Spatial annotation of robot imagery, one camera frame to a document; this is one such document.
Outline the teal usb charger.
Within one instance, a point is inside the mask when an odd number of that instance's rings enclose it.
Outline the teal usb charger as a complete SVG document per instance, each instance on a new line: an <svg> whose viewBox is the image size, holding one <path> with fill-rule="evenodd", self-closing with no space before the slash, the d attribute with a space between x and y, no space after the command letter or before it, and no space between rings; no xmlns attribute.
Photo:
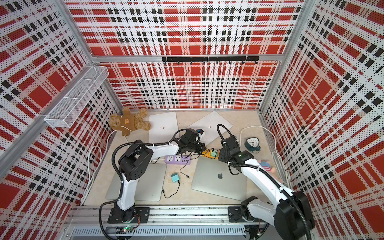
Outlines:
<svg viewBox="0 0 384 240"><path fill-rule="evenodd" d="M178 183L178 184L180 184L180 177L179 177L178 173L174 173L174 174L172 174L172 175L171 175L171 179L172 179L173 183Z"/></svg>

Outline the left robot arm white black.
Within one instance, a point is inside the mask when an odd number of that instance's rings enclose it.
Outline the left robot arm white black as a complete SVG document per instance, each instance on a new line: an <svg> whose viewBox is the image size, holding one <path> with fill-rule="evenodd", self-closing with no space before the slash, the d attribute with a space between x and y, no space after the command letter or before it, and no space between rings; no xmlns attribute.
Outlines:
<svg viewBox="0 0 384 240"><path fill-rule="evenodd" d="M165 156L181 155L186 152L201 154L207 150L202 143L202 129L181 129L174 133L169 141L163 143L144 143L141 140L128 142L118 146L112 154L112 166L119 177L120 191L118 197L101 204L99 223L102 223L103 206L113 204L107 223L122 224L142 222L146 211L140 213L135 209L135 193L139 179L146 172L151 160Z"/></svg>

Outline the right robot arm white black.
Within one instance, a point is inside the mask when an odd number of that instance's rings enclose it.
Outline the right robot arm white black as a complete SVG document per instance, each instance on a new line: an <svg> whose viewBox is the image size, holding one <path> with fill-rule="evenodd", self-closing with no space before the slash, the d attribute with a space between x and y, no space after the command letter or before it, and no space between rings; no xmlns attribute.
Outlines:
<svg viewBox="0 0 384 240"><path fill-rule="evenodd" d="M260 219L275 227L283 240L313 238L316 226L308 197L301 191L294 191L280 183L248 151L241 151L237 137L230 134L224 138L221 132L222 149L220 161L230 170L236 169L250 179L269 199L264 203L256 197L242 202L245 221Z"/></svg>

